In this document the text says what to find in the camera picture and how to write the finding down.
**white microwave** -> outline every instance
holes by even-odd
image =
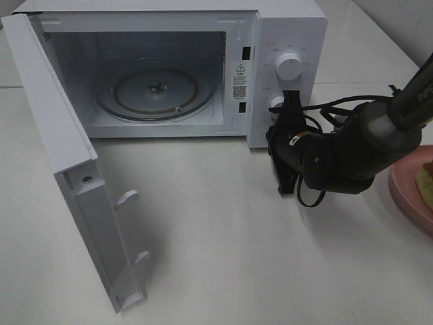
[[[89,138],[243,136],[267,146],[283,90],[309,102],[327,19],[313,0],[28,0],[2,19],[54,177],[116,312],[145,297]]]

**open microwave door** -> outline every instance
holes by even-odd
[[[143,298],[133,266],[149,253],[131,263],[116,220],[121,206],[138,196],[129,191],[117,203],[110,200],[96,152],[43,49],[43,31],[31,18],[5,17],[4,29],[55,180],[119,312]]]

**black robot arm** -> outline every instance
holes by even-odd
[[[299,91],[284,91],[281,108],[267,133],[281,194],[294,193],[298,181],[321,191],[358,194],[366,190],[375,174],[414,151],[421,142],[421,128],[433,118],[433,55],[402,90],[393,97],[354,96],[332,103],[302,107]],[[353,100],[373,100],[347,111],[334,107]],[[306,110],[320,109],[338,127],[323,133],[320,125],[307,125]],[[332,114],[344,116],[337,121]]]

